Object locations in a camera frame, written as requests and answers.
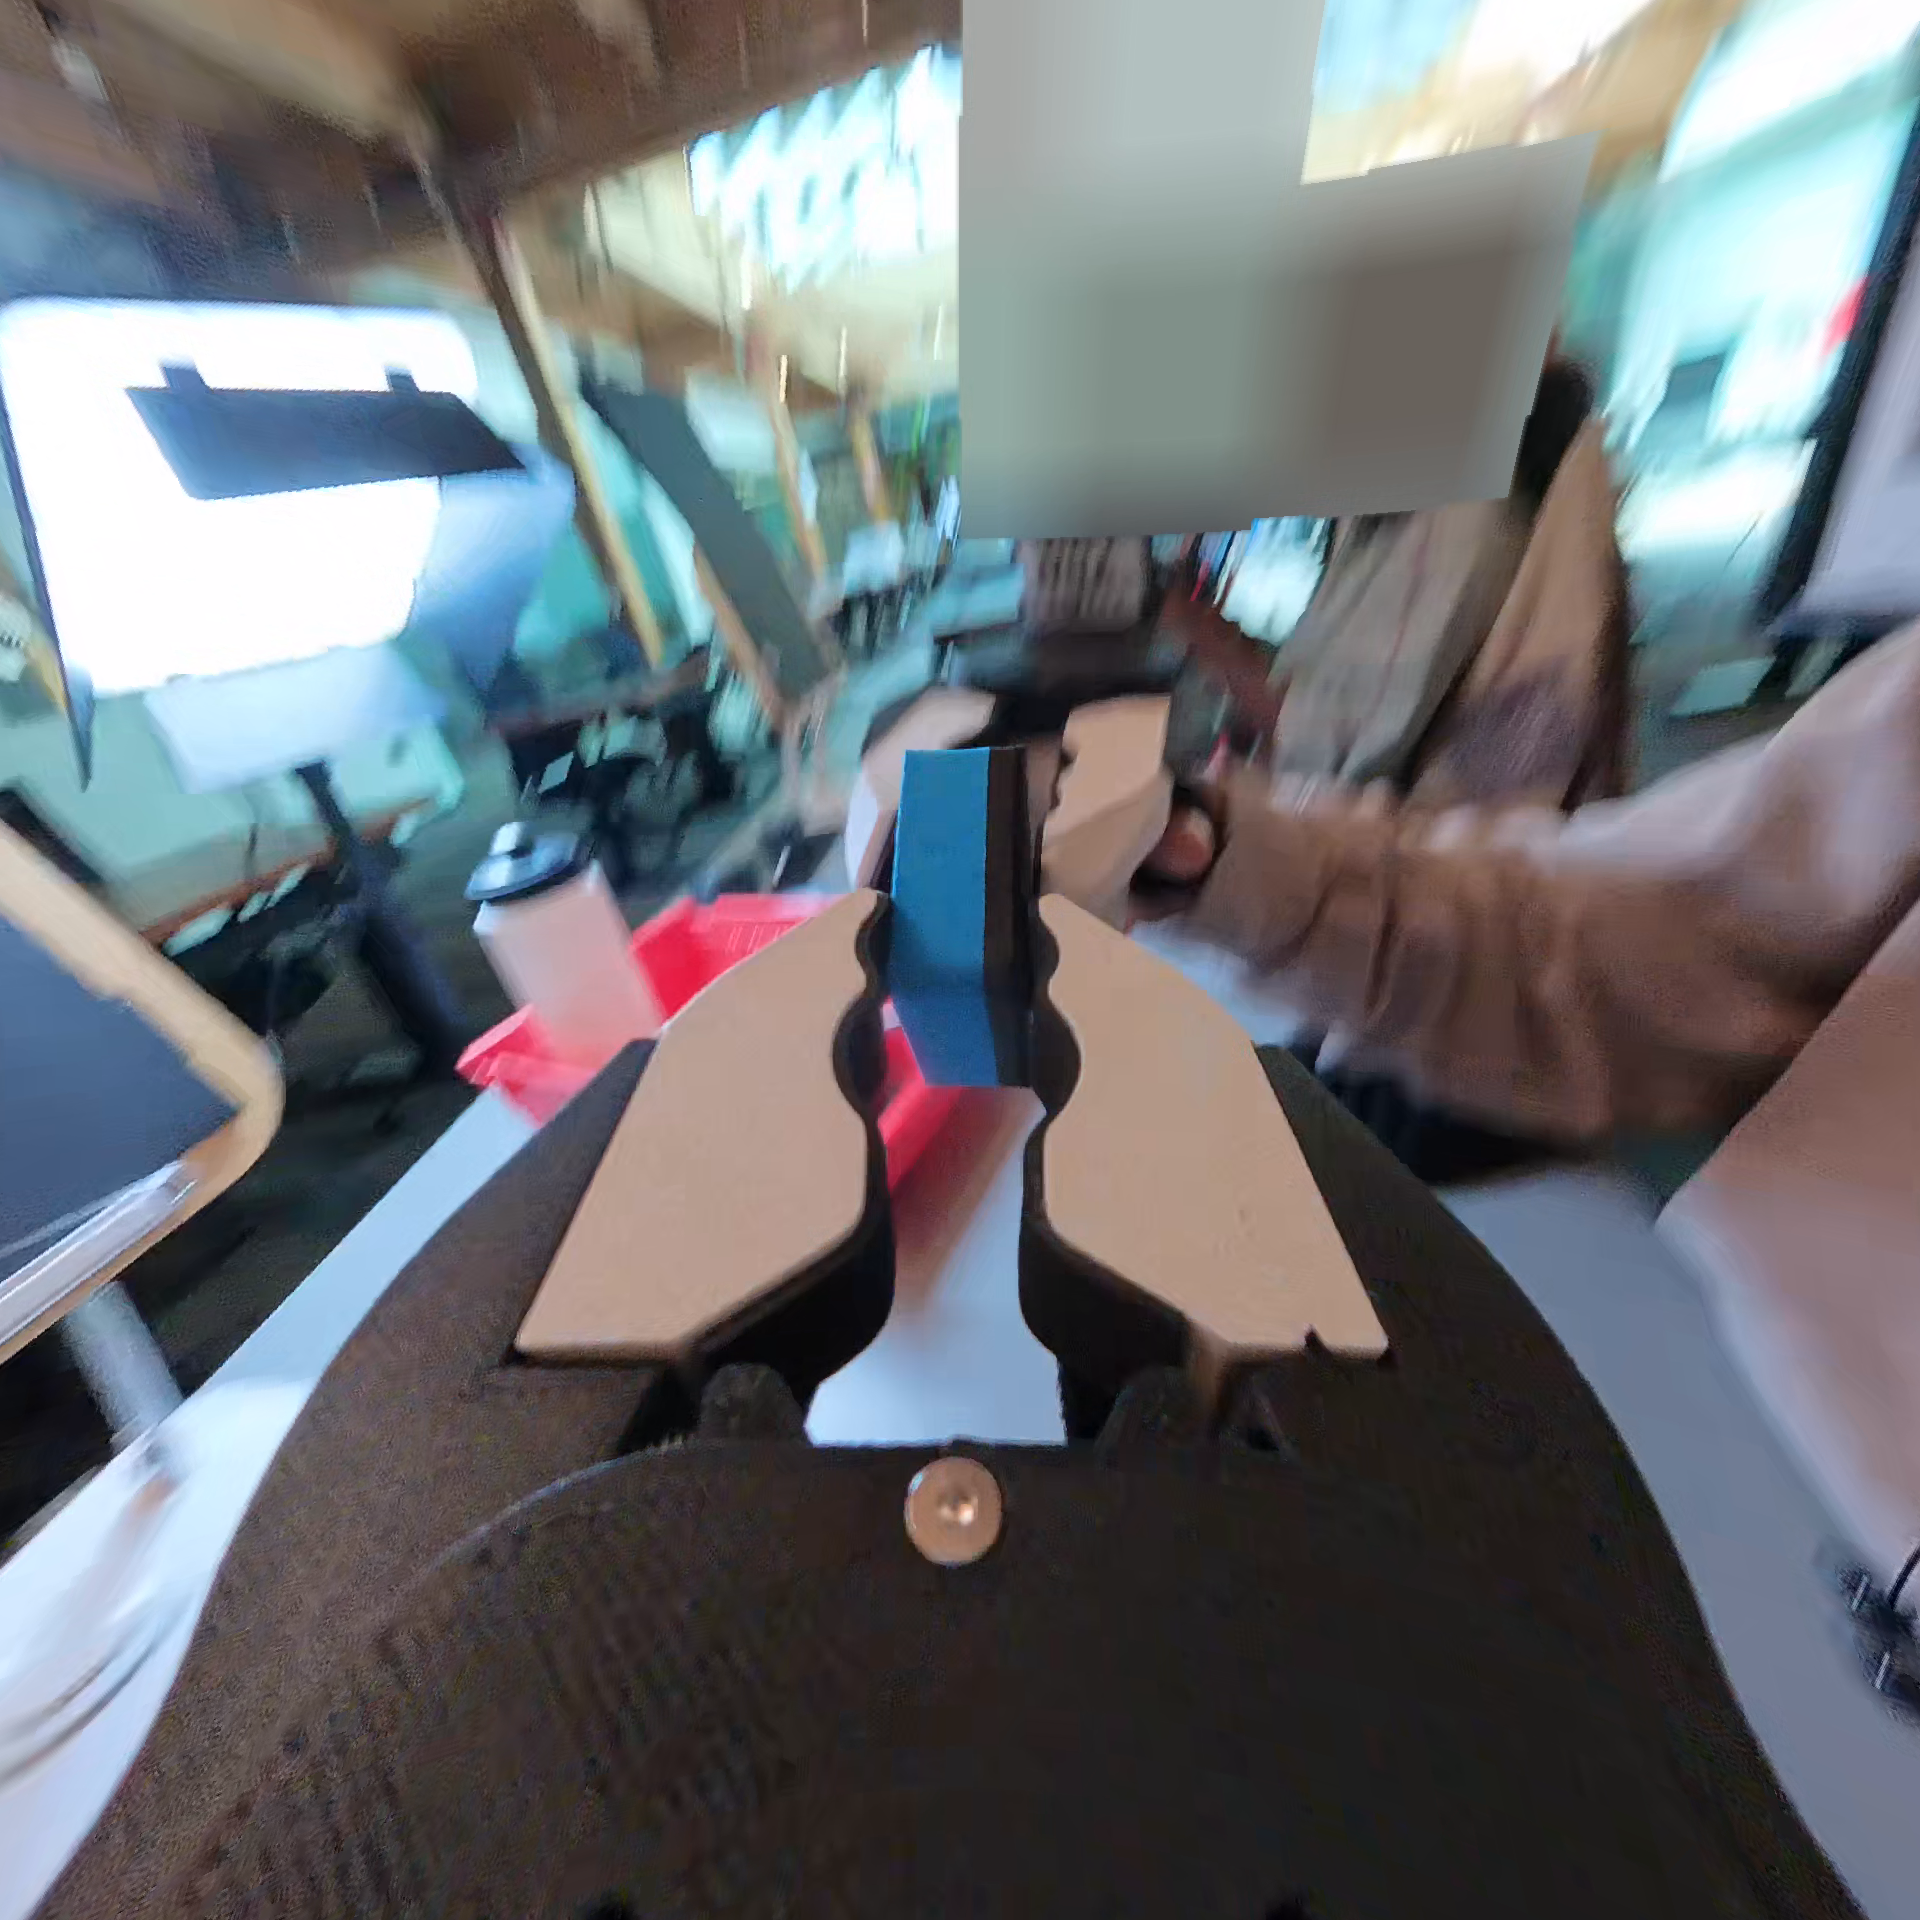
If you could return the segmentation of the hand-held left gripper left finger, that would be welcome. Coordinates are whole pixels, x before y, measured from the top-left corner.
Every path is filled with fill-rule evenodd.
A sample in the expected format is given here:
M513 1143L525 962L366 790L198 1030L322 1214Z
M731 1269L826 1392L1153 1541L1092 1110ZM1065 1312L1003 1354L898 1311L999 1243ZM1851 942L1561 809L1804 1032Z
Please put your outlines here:
M844 1370L897 1296L890 903L829 899L671 1016L518 1322L531 1363Z

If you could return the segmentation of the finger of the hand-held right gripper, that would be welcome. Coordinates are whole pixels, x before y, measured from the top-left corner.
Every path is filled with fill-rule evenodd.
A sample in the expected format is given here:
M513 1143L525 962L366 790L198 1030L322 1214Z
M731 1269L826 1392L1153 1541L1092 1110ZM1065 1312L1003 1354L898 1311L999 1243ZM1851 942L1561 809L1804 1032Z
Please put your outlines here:
M1074 707L1062 726L1062 760L1041 831L1041 890L1058 894L1110 928L1134 918L1141 867L1169 829L1166 693Z
M999 699L980 689L924 689L873 719L849 797L850 890L892 890L892 847L907 758L972 750L993 731L996 707Z

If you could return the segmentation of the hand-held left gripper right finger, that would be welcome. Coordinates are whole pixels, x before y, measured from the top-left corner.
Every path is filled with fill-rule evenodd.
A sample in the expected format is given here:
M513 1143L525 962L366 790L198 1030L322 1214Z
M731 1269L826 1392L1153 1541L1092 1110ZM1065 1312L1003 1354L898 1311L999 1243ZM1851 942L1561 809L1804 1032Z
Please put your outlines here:
M1379 1363L1382 1322L1245 1032L1038 903L1019 1306L1058 1363Z

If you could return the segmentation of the blue block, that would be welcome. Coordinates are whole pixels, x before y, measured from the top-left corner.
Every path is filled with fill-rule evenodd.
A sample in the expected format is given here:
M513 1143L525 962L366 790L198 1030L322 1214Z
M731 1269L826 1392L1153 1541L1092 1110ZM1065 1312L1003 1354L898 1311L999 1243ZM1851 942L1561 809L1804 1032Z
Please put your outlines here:
M1019 747L902 762L886 986L935 1089L1026 1089L1036 838Z

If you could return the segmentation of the red plastic bin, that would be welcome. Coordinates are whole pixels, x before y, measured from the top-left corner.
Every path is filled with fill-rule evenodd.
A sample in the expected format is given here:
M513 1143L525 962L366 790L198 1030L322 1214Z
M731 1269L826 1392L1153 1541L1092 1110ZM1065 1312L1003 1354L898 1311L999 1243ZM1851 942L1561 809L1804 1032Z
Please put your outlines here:
M682 899L635 928L631 962L662 1019L671 1019L721 975L815 918L827 903L826 894L737 894L710 903ZM933 1087L924 1077L892 1002L883 1007L881 1023L884 1079L877 1128L886 1184L898 1191L935 1137L958 1114L963 1091ZM606 1061L606 1055L596 1064L567 1058L533 1010L516 1010L469 1046L460 1074L469 1087L506 1097L533 1125L543 1125L588 1087Z

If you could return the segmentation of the white bottle black cap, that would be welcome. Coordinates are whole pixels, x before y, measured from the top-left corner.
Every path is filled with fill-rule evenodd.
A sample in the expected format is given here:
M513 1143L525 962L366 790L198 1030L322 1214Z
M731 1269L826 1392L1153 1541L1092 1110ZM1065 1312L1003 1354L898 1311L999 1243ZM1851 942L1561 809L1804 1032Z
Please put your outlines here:
M602 1065L659 1035L665 1018L580 835L506 823L465 896L495 979L562 1061Z

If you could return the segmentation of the black light stand pole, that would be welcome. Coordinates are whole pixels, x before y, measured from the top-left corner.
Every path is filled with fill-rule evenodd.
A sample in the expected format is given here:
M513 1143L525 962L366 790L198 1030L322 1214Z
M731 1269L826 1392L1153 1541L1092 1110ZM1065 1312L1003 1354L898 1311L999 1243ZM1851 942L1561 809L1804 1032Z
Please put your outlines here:
M420 1073L452 1077L469 1043L469 1023L417 926L393 896L388 857L361 835L332 771L321 760L300 763L294 779L310 798L351 880L351 951L361 971L417 1053Z

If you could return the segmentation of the white board stand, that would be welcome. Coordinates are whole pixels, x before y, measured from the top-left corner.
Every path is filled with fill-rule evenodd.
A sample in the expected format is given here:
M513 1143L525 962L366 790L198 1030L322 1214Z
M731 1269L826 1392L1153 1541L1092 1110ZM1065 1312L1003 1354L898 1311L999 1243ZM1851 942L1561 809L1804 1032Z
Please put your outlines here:
M5 1790L78 1743L186 1632L220 1558L210 1527L246 1504L298 1416L289 1383L181 1398L121 1288L202 1191L175 1162L5 1248L5 1354L58 1335L111 1440L108 1465L5 1566Z

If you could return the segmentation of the studio light panel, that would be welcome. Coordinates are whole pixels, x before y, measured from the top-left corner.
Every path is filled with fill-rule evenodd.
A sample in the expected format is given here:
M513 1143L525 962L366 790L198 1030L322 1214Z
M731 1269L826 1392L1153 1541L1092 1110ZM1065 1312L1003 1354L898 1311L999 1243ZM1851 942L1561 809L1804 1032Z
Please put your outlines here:
M427 310L13 299L5 473L81 779L130 697L187 794L330 771L484 697L570 470L477 409Z

